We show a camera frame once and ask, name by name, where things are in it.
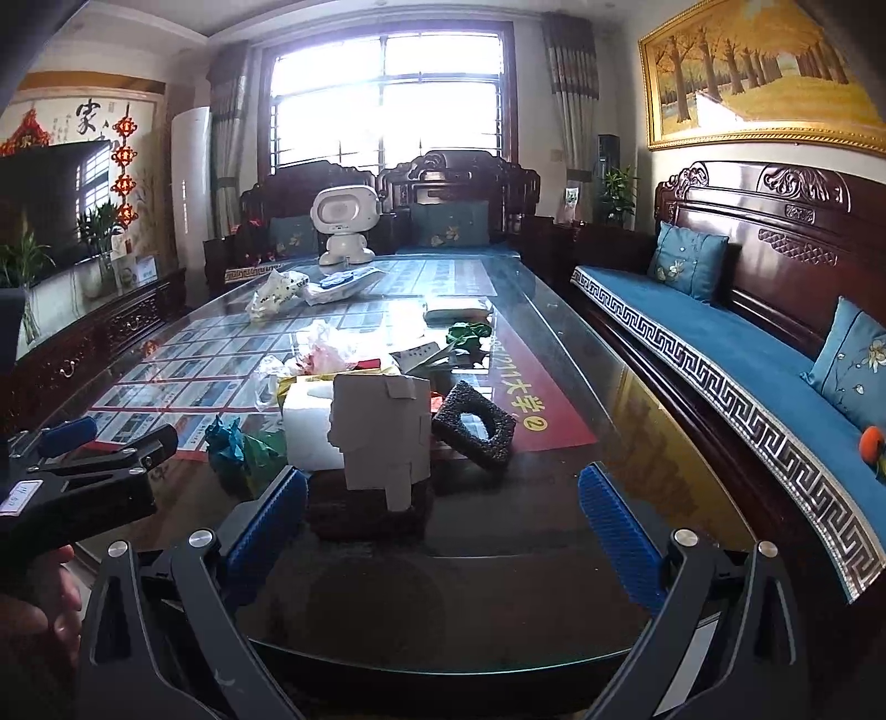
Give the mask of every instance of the gold picture frame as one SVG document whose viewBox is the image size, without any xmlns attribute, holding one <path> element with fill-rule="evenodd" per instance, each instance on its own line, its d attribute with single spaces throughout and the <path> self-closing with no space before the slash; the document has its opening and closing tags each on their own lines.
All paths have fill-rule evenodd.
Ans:
<svg viewBox="0 0 886 720">
<path fill-rule="evenodd" d="M 703 0 L 639 47 L 651 150 L 771 140 L 886 155 L 886 122 L 794 0 Z"/>
</svg>

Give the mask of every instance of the orange toy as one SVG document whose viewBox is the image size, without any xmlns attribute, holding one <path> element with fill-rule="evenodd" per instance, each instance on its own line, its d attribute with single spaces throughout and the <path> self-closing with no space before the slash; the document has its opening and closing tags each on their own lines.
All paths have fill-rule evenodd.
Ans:
<svg viewBox="0 0 886 720">
<path fill-rule="evenodd" d="M 861 434 L 859 441 L 859 453 L 861 459 L 868 463 L 871 467 L 877 465 L 877 461 L 883 454 L 883 446 L 886 445 L 886 438 L 879 427 L 870 426 Z"/>
</svg>

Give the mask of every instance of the black sponge with hole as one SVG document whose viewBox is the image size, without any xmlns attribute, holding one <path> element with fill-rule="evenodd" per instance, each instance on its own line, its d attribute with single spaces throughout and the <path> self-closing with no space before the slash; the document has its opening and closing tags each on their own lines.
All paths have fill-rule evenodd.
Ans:
<svg viewBox="0 0 886 720">
<path fill-rule="evenodd" d="M 464 426 L 463 413 L 480 418 L 489 435 L 488 440 L 477 437 Z M 517 422 L 507 412 L 464 380 L 449 391 L 431 422 L 431 431 L 440 440 L 493 472 L 508 466 L 515 427 Z"/>
</svg>

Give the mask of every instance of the metal screw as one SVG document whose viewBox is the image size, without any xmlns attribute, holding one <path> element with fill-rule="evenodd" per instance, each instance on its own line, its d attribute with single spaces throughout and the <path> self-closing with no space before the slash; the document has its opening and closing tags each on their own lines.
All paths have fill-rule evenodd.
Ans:
<svg viewBox="0 0 886 720">
<path fill-rule="evenodd" d="M 123 540 L 118 540 L 116 543 L 111 543 L 108 545 L 108 555 L 112 558 L 119 558 L 124 552 L 129 549 L 129 546 Z"/>
<path fill-rule="evenodd" d="M 757 549 L 761 555 L 765 555 L 767 558 L 774 558 L 778 555 L 778 548 L 775 546 L 775 543 L 770 543 L 768 540 L 759 543 Z"/>
<path fill-rule="evenodd" d="M 212 530 L 197 530 L 191 533 L 188 538 L 188 544 L 191 547 L 206 547 L 213 541 L 213 538 Z"/>
<path fill-rule="evenodd" d="M 673 539 L 677 541 L 678 544 L 683 547 L 695 547 L 698 545 L 698 535 L 696 535 L 692 530 L 677 530 L 673 534 Z"/>
</svg>

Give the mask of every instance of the human hand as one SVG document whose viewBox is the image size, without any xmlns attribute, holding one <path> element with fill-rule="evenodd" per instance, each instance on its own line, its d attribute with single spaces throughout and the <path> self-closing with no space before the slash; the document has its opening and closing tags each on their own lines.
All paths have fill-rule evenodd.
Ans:
<svg viewBox="0 0 886 720">
<path fill-rule="evenodd" d="M 37 558 L 27 572 L 37 606 L 0 595 L 0 638 L 39 635 L 49 629 L 65 648 L 72 664 L 80 652 L 82 609 L 80 590 L 63 563 L 74 559 L 74 548 L 66 545 Z"/>
</svg>

